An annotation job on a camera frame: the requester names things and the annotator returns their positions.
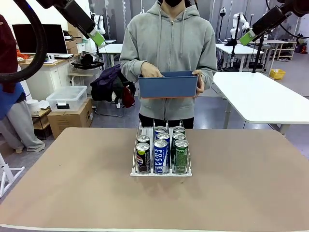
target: blue plastic box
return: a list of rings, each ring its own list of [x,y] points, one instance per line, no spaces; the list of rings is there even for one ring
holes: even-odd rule
[[[196,95],[197,75],[192,71],[162,72],[164,77],[139,76],[142,98],[191,98]]]

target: black face mask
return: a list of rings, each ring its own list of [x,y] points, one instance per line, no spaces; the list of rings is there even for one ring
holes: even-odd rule
[[[169,5],[170,7],[175,7],[177,6],[182,0],[165,0],[165,2],[167,3],[167,5]]]

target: blue jacket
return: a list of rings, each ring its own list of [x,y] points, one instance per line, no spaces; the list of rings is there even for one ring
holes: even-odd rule
[[[14,93],[3,92],[3,85],[0,84],[0,120],[4,119],[22,92],[24,92],[24,89],[21,83],[16,83]]]

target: sleeve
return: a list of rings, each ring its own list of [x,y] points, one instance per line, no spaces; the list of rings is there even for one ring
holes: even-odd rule
[[[121,72],[129,81],[137,81],[144,62],[146,61],[139,58],[137,40],[130,32],[128,25],[120,55]]]
[[[211,34],[211,36],[205,37],[206,41],[197,65],[197,69],[203,72],[202,77],[205,83],[205,90],[211,87],[213,76],[217,72],[216,39],[211,25],[206,30],[206,34]]]

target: yellow basket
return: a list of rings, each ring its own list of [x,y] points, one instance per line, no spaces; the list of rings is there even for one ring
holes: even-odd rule
[[[270,77],[274,80],[282,80],[285,75],[285,71],[282,69],[272,69],[270,72]]]

